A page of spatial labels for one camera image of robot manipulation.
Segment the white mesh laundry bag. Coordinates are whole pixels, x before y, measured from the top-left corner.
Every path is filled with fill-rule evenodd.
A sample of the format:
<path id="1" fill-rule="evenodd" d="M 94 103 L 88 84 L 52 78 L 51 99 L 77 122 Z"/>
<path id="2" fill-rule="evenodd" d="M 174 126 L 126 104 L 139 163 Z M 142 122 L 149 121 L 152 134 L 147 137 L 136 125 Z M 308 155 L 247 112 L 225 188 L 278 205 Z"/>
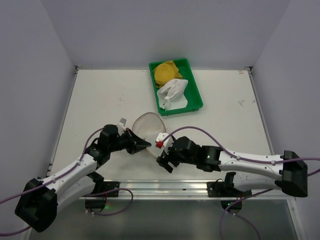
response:
<path id="1" fill-rule="evenodd" d="M 139 138 L 151 143 L 146 151 L 155 159 L 162 154 L 162 150 L 156 147 L 156 138 L 160 133 L 166 132 L 163 120 L 154 112 L 141 115 L 133 123 L 132 131 Z"/>

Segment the white bra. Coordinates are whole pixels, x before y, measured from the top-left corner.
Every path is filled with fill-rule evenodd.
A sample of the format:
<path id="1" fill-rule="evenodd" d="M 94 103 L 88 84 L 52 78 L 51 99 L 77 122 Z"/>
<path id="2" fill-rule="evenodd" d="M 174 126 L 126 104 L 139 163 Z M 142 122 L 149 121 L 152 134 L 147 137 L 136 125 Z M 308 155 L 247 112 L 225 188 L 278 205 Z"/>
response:
<path id="1" fill-rule="evenodd" d="M 157 91 L 159 107 L 165 111 L 183 109 L 188 105 L 184 95 L 188 80 L 172 79 Z"/>

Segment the yellow bra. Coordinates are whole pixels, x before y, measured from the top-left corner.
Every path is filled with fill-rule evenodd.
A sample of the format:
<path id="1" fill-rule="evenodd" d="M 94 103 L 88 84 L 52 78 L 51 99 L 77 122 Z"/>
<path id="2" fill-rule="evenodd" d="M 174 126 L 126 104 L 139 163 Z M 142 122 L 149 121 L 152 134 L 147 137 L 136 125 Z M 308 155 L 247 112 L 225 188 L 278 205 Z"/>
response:
<path id="1" fill-rule="evenodd" d="M 163 87 L 167 82 L 173 79 L 183 78 L 173 60 L 165 61 L 159 64 L 152 72 L 155 86 L 157 88 Z"/>

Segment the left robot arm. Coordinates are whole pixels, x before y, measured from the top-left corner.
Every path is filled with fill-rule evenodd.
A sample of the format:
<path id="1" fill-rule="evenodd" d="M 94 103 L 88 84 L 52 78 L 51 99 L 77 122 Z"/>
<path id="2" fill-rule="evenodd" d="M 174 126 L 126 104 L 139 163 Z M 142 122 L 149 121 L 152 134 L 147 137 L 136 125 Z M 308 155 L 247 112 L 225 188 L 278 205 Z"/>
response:
<path id="1" fill-rule="evenodd" d="M 125 150 L 136 154 L 151 143 L 135 135 L 129 128 L 119 130 L 108 124 L 97 130 L 99 137 L 90 136 L 80 157 L 69 166 L 44 179 L 31 179 L 24 187 L 15 208 L 15 215 L 41 233 L 66 206 L 86 195 L 102 192 L 104 177 L 97 173 L 111 153 Z"/>

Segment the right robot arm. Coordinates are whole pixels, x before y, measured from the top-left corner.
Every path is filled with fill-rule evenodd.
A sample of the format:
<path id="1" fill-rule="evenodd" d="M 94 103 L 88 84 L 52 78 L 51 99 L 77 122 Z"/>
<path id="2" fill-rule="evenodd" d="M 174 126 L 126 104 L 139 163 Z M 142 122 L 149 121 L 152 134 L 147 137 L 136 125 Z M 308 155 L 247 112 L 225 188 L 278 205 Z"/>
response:
<path id="1" fill-rule="evenodd" d="M 224 189 L 247 192 L 251 190 L 281 190 L 284 194 L 308 196 L 308 166 L 290 150 L 280 155 L 255 155 L 231 152 L 221 146 L 200 146 L 187 138 L 159 134 L 155 146 L 162 149 L 157 163 L 169 173 L 179 164 L 196 166 L 204 172 L 225 171 Z"/>

